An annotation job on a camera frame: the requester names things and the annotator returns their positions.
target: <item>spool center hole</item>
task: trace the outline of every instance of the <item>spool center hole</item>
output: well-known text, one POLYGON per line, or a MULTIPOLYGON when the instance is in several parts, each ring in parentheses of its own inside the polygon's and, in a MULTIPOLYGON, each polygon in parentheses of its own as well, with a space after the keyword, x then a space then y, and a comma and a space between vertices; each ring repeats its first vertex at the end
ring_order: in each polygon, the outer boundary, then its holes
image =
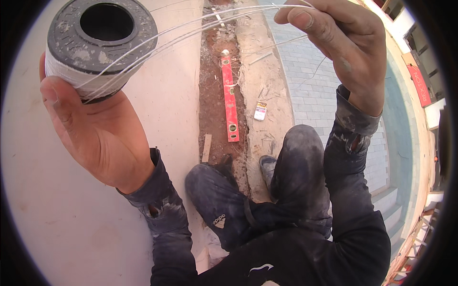
POLYGON ((80 19, 81 29, 90 37, 102 41, 118 41, 134 30, 130 14, 120 6, 101 3, 89 7, 80 19))

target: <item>black spool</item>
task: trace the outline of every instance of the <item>black spool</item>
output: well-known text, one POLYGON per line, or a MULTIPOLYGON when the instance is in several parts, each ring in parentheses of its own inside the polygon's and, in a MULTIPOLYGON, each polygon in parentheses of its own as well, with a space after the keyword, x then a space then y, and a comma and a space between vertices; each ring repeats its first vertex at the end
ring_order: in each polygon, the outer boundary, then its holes
MULTIPOLYGON (((96 75, 157 33, 153 17, 136 0, 72 0, 54 17, 49 27, 48 47, 63 64, 96 75)), ((140 46, 104 74, 118 74, 153 50, 157 42, 156 38, 140 46)), ((103 101, 116 92, 90 103, 103 101)))

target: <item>fingernail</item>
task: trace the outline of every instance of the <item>fingernail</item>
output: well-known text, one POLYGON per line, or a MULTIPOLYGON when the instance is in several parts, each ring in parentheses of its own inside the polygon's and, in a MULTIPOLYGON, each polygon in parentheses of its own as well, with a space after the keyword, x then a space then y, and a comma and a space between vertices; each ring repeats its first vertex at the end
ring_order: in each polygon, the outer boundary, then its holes
POLYGON ((41 87, 40 92, 46 100, 49 100, 52 104, 57 102, 57 93, 53 88, 41 87))
POLYGON ((306 30, 313 24, 313 18, 306 11, 301 11, 297 15, 293 16, 293 22, 294 26, 299 29, 306 30))

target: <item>white logo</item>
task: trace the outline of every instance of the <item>white logo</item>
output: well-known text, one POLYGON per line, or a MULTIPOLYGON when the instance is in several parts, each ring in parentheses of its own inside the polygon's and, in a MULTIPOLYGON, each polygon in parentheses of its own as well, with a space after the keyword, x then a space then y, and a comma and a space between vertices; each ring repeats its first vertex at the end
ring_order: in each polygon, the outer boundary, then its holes
POLYGON ((218 228, 224 228, 224 222, 226 221, 226 215, 222 214, 218 216, 216 220, 213 221, 213 225, 218 228))
POLYGON ((251 268, 250 271, 248 272, 248 276, 250 276, 250 273, 251 273, 252 270, 260 270, 260 269, 266 268, 266 267, 268 267, 267 271, 269 271, 269 270, 273 267, 273 265, 272 265, 272 264, 269 264, 269 263, 266 263, 266 264, 264 264, 263 266, 253 267, 253 268, 251 268))

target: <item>dirty sneaker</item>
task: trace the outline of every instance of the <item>dirty sneaker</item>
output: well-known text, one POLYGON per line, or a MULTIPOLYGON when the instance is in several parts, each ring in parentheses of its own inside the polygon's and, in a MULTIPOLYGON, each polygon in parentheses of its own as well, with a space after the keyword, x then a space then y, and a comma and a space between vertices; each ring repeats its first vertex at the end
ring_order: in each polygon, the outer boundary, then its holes
POLYGON ((275 170, 275 165, 277 164, 277 159, 270 155, 263 155, 259 158, 259 165, 261 166, 262 177, 266 182, 267 190, 269 191, 270 199, 272 202, 276 203, 277 199, 272 197, 270 193, 270 183, 272 182, 273 171, 275 170))

